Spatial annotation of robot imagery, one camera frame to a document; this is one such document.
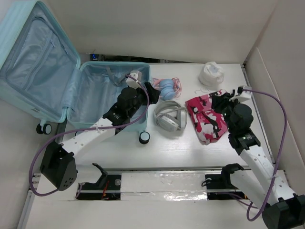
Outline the light blue hardshell suitcase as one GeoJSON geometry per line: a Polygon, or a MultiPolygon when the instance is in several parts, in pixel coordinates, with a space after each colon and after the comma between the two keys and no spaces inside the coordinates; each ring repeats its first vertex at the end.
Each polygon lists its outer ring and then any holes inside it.
{"type": "Polygon", "coordinates": [[[0,24],[0,96],[47,122],[76,129],[97,122],[127,86],[126,75],[151,79],[144,62],[81,62],[76,48],[41,1],[15,1],[0,24]]]}

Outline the blue pink kids headphones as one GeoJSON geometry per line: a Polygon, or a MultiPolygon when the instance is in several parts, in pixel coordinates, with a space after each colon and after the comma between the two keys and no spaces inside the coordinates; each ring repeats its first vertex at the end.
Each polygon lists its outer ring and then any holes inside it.
{"type": "Polygon", "coordinates": [[[178,98],[182,92],[182,85],[179,78],[152,79],[153,87],[160,91],[163,100],[178,98]]]}

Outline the pink camouflage garment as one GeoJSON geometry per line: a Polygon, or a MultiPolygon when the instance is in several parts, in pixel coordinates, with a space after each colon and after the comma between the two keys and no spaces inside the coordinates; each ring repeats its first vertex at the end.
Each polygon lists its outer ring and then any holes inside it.
{"type": "Polygon", "coordinates": [[[185,102],[197,137],[204,145],[217,142],[227,131],[223,115],[212,109],[212,97],[225,93],[226,90],[221,89],[185,102]]]}

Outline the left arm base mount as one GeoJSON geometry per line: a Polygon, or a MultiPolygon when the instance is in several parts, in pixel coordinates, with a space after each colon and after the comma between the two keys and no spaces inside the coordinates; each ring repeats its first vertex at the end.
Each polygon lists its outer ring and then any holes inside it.
{"type": "Polygon", "coordinates": [[[121,200],[122,175],[108,174],[97,163],[92,165],[99,169],[101,176],[95,183],[79,183],[75,198],[77,200],[121,200]]]}

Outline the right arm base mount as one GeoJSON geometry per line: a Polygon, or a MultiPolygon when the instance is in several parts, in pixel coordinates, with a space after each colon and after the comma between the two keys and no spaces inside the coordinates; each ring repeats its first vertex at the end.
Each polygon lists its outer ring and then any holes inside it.
{"type": "Polygon", "coordinates": [[[236,187],[227,185],[220,174],[207,174],[201,186],[206,188],[208,200],[248,200],[236,187]]]}

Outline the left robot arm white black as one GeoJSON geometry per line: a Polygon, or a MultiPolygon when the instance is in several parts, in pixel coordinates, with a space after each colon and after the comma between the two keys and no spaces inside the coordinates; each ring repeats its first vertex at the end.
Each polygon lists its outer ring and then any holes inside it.
{"type": "Polygon", "coordinates": [[[122,89],[117,102],[95,124],[82,128],[78,135],[62,143],[50,142],[42,159],[41,173],[56,187],[65,191],[77,178],[75,158],[87,153],[91,148],[107,138],[117,135],[124,128],[133,124],[131,118],[144,106],[156,104],[160,91],[149,82],[138,88],[122,89]]]}

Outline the grey over-ear headphones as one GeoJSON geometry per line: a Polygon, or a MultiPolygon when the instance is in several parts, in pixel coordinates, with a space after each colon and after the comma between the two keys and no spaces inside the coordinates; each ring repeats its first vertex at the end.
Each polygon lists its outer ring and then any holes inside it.
{"type": "Polygon", "coordinates": [[[183,130],[187,125],[187,110],[180,103],[167,100],[162,101],[153,112],[155,123],[168,132],[183,130]]]}

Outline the white cloth bundle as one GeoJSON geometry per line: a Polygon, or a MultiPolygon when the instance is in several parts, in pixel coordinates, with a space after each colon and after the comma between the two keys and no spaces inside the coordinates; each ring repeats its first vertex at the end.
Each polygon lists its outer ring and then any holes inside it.
{"type": "Polygon", "coordinates": [[[199,76],[199,81],[206,86],[216,86],[224,81],[224,69],[216,62],[207,62],[199,76]]]}

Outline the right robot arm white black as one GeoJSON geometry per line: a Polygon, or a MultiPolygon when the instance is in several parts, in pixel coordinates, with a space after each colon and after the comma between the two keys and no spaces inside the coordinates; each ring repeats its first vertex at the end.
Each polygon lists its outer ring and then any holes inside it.
{"type": "Polygon", "coordinates": [[[263,218],[269,229],[292,229],[305,223],[305,197],[293,191],[277,174],[278,165],[267,158],[261,143],[250,126],[252,110],[243,104],[251,99],[252,90],[245,89],[237,96],[229,93],[212,95],[212,109],[224,117],[229,132],[229,143],[250,167],[253,180],[239,164],[223,167],[220,182],[224,187],[236,187],[259,209],[254,221],[263,218]]]}

